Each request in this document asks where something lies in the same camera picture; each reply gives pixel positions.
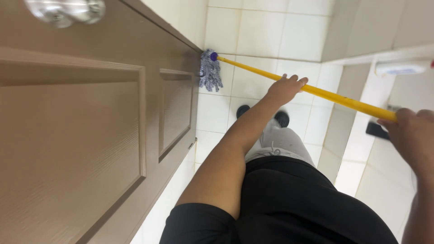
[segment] silver door knob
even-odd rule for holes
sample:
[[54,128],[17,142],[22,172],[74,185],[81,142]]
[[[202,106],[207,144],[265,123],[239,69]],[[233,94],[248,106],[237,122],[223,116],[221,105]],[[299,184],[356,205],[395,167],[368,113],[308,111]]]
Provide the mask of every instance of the silver door knob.
[[74,22],[93,24],[105,14],[104,0],[24,0],[32,14],[56,28]]

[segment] black shoe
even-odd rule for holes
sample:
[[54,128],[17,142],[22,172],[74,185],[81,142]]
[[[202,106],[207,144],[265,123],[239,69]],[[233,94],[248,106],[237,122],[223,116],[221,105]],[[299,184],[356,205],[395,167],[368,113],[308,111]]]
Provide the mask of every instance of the black shoe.
[[248,106],[248,105],[243,105],[243,106],[239,107],[237,110],[237,119],[239,117],[241,117],[249,109],[250,109],[250,106]]
[[277,114],[274,116],[274,119],[277,120],[280,127],[286,128],[289,125],[289,115],[283,111],[277,112]]

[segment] blue mop head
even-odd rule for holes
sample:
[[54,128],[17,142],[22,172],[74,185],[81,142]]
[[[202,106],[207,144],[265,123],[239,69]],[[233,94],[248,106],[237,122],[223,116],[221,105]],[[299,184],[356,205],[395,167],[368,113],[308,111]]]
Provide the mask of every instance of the blue mop head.
[[199,87],[205,86],[207,91],[212,92],[213,87],[216,92],[219,87],[223,88],[220,78],[220,62],[217,60],[217,53],[212,49],[207,49],[201,56],[201,81]]

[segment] yellow mop handle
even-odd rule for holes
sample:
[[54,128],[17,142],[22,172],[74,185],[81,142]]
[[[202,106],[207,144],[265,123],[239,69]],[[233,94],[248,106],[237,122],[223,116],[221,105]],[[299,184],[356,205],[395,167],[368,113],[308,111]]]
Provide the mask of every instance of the yellow mop handle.
[[[246,69],[246,70],[251,71],[253,73],[256,73],[258,75],[262,75],[264,77],[270,78],[272,80],[280,80],[282,78],[281,76],[272,74],[270,72],[256,69],[256,68],[247,66],[245,64],[241,64],[241,63],[238,63],[238,62],[235,62],[232,60],[225,59],[225,58],[220,57],[220,56],[218,56],[217,59],[222,61],[222,62],[232,64],[236,67]],[[320,89],[320,88],[316,88],[314,86],[304,85],[301,88],[301,90],[304,92],[308,92],[310,94],[314,94],[316,96],[322,97],[322,98],[327,99],[329,101],[338,103],[338,104],[343,105],[345,107],[349,107],[351,109],[357,110],[359,112],[374,116],[374,117],[379,118],[379,119],[387,119],[387,120],[391,120],[394,122],[398,122],[398,119],[396,118],[396,114],[392,111],[377,108],[375,106],[366,104],[364,102],[359,102],[359,101],[353,100],[353,99],[348,98],[348,97],[344,97],[344,96],[341,96],[341,95],[338,95],[338,94],[335,94],[332,92],[328,92],[328,91]]]

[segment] door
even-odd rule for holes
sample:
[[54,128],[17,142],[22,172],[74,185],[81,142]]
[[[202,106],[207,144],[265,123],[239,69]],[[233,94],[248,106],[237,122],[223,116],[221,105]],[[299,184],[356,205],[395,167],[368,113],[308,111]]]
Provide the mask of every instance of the door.
[[0,3],[0,243],[129,243],[195,141],[200,52],[139,0]]

